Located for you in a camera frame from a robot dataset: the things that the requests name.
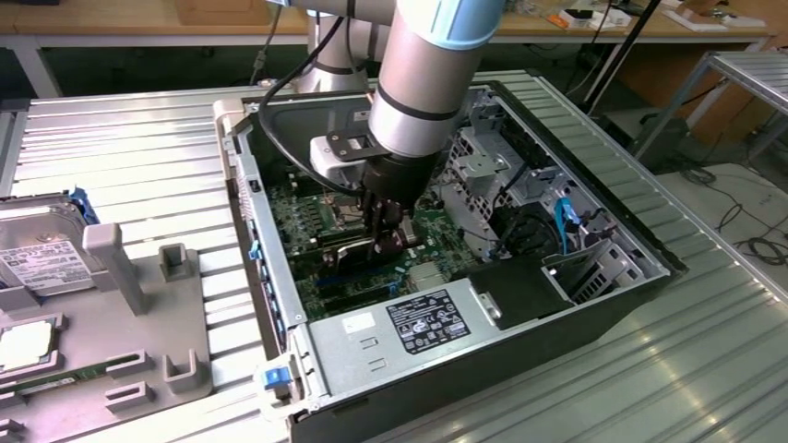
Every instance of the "ribbed metal surface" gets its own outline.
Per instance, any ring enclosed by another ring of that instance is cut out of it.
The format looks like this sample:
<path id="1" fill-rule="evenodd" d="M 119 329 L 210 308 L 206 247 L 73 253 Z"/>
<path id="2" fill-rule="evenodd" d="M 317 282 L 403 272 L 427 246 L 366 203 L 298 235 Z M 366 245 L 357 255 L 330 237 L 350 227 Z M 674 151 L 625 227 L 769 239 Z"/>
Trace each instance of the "ribbed metal surface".
<path id="1" fill-rule="evenodd" d="M 787 53 L 715 53 L 710 66 L 788 114 Z"/>
<path id="2" fill-rule="evenodd" d="M 506 83 L 669 243 L 690 272 L 597 343 L 377 442 L 783 441 L 785 303 L 550 85 L 522 72 L 490 73 L 479 79 Z M 263 354 L 261 337 L 221 192 L 221 165 L 206 148 L 214 136 L 213 101 L 259 92 L 229 89 L 65 99 L 35 102 L 31 109 L 19 168 L 25 179 L 15 190 L 43 192 L 89 181 L 103 220 L 122 222 L 125 231 L 133 229 L 133 256 L 175 239 L 202 251 L 219 393 L 109 429 L 90 437 L 93 441 L 266 442 L 286 436 L 282 424 L 258 417 L 250 376 Z"/>

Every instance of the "metal bracket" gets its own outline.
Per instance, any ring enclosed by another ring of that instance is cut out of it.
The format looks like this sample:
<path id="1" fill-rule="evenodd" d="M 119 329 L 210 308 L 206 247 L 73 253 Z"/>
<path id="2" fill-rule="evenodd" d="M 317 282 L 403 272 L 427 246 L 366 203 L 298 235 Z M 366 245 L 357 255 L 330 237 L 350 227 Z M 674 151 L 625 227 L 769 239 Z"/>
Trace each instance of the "metal bracket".
<path id="1" fill-rule="evenodd" d="M 355 162 L 391 155 L 375 140 L 369 128 L 347 128 L 327 135 L 331 151 L 341 162 Z"/>
<path id="2" fill-rule="evenodd" d="M 205 367 L 194 349 L 189 350 L 189 364 L 186 365 L 186 370 L 173 363 L 169 355 L 162 357 L 162 361 L 165 381 L 174 394 L 187 392 L 202 385 L 205 379 Z"/>
<path id="3" fill-rule="evenodd" d="M 113 413 L 119 413 L 135 406 L 153 403 L 157 398 L 154 390 L 145 381 L 109 390 L 105 393 L 105 397 L 107 398 L 105 407 Z"/>

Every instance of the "green circuit board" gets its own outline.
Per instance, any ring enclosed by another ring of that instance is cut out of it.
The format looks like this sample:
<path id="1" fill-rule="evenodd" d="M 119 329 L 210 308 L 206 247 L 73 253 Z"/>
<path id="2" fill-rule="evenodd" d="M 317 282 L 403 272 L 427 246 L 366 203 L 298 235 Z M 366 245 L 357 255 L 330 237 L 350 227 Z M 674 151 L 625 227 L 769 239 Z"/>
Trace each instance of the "green circuit board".
<path id="1" fill-rule="evenodd" d="M 311 320 L 417 292 L 409 274 L 417 265 L 434 262 L 450 281 L 458 271 L 477 263 L 475 254 L 459 236 L 458 226 L 427 194 L 414 217 L 414 231 L 425 243 L 378 269 L 322 279 L 315 267 L 326 248 L 318 246 L 317 237 L 337 237 L 338 244 L 362 238 L 362 213 L 355 209 L 353 198 L 323 191 L 303 194 L 291 186 L 269 189 L 298 292 Z"/>

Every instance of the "blue connector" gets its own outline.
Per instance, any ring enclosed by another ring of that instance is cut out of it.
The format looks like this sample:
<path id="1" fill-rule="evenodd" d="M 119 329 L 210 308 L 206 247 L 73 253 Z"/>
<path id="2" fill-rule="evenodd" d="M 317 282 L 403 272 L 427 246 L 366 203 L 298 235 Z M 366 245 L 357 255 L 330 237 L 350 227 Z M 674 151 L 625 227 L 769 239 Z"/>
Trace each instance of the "blue connector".
<path id="1" fill-rule="evenodd" d="M 263 260 L 263 249 L 261 248 L 261 240 L 255 240 L 251 244 L 250 260 Z"/>
<path id="2" fill-rule="evenodd" d="M 83 212 L 83 218 L 89 224 L 99 224 L 99 216 L 94 207 L 90 205 L 89 193 L 82 187 L 75 187 L 74 191 L 70 192 L 70 198 L 78 204 Z"/>
<path id="3" fill-rule="evenodd" d="M 555 227 L 558 228 L 558 235 L 562 238 L 562 246 L 563 246 L 565 255 L 567 255 L 567 252 L 569 252 L 566 220 L 571 220 L 573 223 L 581 224 L 581 217 L 578 217 L 578 214 L 575 213 L 575 209 L 571 206 L 570 198 L 562 197 L 555 202 Z"/>
<path id="4" fill-rule="evenodd" d="M 287 385 L 294 379 L 291 378 L 291 371 L 287 367 L 275 367 L 266 371 L 266 389 L 274 389 L 278 386 Z"/>

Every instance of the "power supply label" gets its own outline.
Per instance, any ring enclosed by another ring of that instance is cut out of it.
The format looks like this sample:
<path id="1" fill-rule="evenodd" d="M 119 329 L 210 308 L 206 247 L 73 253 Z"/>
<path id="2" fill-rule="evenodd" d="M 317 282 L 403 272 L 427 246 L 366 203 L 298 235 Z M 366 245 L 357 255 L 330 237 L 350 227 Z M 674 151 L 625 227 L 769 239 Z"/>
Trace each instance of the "power supply label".
<path id="1" fill-rule="evenodd" d="M 34 291 L 90 280 L 89 266 L 69 241 L 3 250 L 0 260 Z"/>
<path id="2" fill-rule="evenodd" d="M 446 290 L 391 305 L 387 310 L 399 340 L 414 355 L 471 335 Z"/>

